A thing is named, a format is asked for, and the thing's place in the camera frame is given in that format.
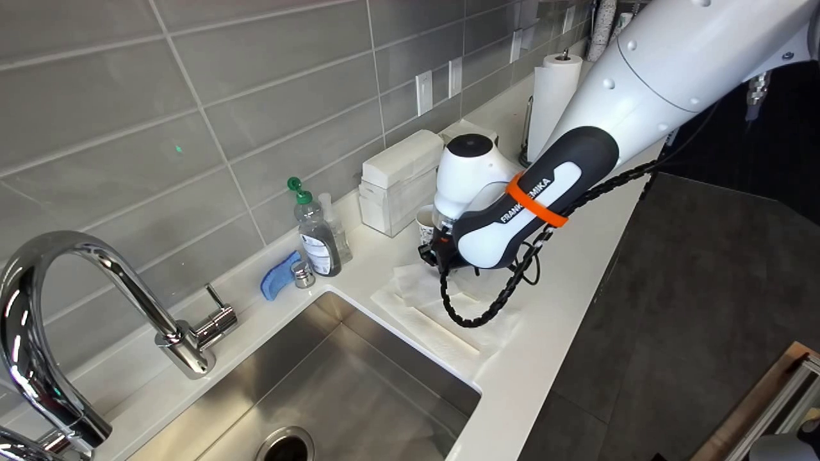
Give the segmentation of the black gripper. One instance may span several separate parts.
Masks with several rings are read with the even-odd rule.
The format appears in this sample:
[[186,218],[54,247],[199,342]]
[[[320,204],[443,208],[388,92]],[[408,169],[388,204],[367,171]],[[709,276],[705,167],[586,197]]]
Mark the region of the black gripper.
[[454,268],[461,264],[457,244],[445,229],[432,229],[432,236],[418,246],[418,255],[439,268]]

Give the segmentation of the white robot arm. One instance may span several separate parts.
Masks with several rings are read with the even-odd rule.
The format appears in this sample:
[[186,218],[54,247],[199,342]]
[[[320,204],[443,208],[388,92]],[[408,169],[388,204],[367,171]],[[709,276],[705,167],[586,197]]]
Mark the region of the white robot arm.
[[499,268],[612,169],[739,85],[818,55],[820,0],[651,0],[590,67],[531,167],[461,132],[439,160],[432,267]]

